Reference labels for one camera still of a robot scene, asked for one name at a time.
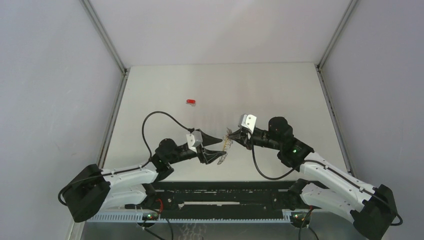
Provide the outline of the keyring bunch with coloured tags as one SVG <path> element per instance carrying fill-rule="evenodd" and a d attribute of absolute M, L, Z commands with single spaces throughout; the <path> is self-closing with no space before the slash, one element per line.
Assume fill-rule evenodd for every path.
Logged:
<path fill-rule="evenodd" d="M 226 157 L 228 156 L 228 151 L 233 144 L 233 140 L 229 139 L 229 135 L 232 134 L 232 133 L 233 133 L 233 131 L 231 129 L 227 128 L 226 134 L 222 138 L 223 139 L 222 151 L 226 152 L 226 153 L 219 158 L 217 165 L 221 165 L 225 161 Z"/>

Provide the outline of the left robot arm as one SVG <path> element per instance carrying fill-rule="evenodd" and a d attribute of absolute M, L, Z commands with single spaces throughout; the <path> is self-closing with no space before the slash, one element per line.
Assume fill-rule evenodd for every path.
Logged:
<path fill-rule="evenodd" d="M 173 164 L 198 159 L 208 165 L 225 155 L 225 151 L 208 150 L 221 138 L 200 129 L 186 135 L 186 142 L 177 145 L 171 138 L 163 139 L 146 163 L 130 167 L 106 169 L 87 165 L 58 193 L 59 202 L 66 206 L 76 223 L 89 220 L 105 209 L 124 205 L 153 207 L 157 196 L 150 187 L 174 172 Z"/>

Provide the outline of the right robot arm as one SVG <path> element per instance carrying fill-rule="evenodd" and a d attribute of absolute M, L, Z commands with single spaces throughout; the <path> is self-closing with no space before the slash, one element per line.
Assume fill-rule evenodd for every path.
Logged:
<path fill-rule="evenodd" d="M 381 240 L 390 226 L 400 226 L 393 191 L 363 182 L 335 167 L 306 143 L 297 139 L 293 128 L 282 116 L 268 121 L 268 129 L 256 126 L 257 118 L 244 114 L 239 129 L 228 138 L 254 151 L 255 147 L 277 150 L 277 158 L 291 171 L 313 177 L 324 187 L 298 179 L 289 189 L 290 208 L 320 208 L 352 223 L 368 240 Z"/>

